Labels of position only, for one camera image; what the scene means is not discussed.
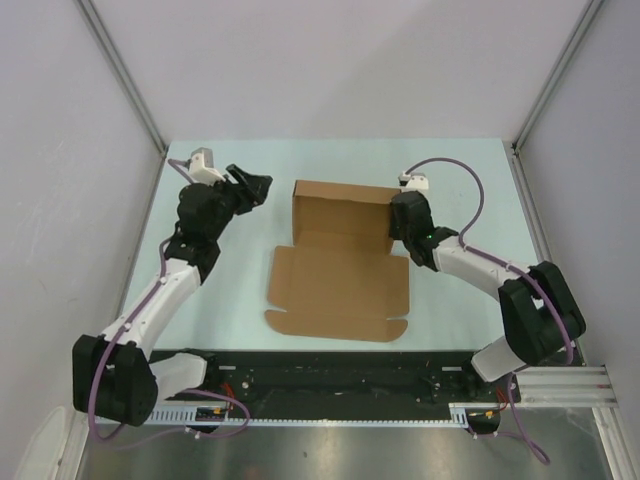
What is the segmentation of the brown cardboard box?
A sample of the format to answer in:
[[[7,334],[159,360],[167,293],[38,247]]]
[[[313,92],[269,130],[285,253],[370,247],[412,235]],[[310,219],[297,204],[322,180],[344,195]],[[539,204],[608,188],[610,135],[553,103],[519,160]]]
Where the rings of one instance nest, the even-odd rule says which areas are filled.
[[[274,250],[265,312],[292,336],[388,343],[408,327],[409,260],[392,252],[398,189],[298,180],[292,243]]]

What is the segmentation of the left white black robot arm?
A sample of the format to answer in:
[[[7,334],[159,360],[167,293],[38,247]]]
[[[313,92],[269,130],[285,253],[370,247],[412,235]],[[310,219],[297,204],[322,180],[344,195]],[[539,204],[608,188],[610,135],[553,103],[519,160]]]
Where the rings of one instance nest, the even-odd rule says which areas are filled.
[[[273,179],[235,164],[220,174],[187,164],[190,181],[179,192],[173,234],[159,245],[159,270],[134,305],[99,335],[82,335],[72,348],[72,401],[91,421],[106,418],[140,426],[160,400],[189,390],[214,397],[220,374],[190,351],[154,362],[151,353],[179,307],[205,282],[234,217],[267,199]]]

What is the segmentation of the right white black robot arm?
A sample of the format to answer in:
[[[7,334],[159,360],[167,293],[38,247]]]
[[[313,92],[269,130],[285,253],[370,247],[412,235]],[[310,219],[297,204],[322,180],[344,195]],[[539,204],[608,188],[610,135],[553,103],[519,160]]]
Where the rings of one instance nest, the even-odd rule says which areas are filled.
[[[389,236],[403,243],[420,267],[454,276],[494,298],[504,336],[476,352],[473,369],[461,376],[463,393],[484,401],[497,380],[537,366],[564,348],[573,361],[572,342],[586,331],[584,316],[561,270],[549,261],[521,267],[461,243],[461,235],[433,224],[426,197],[404,191],[391,202]]]

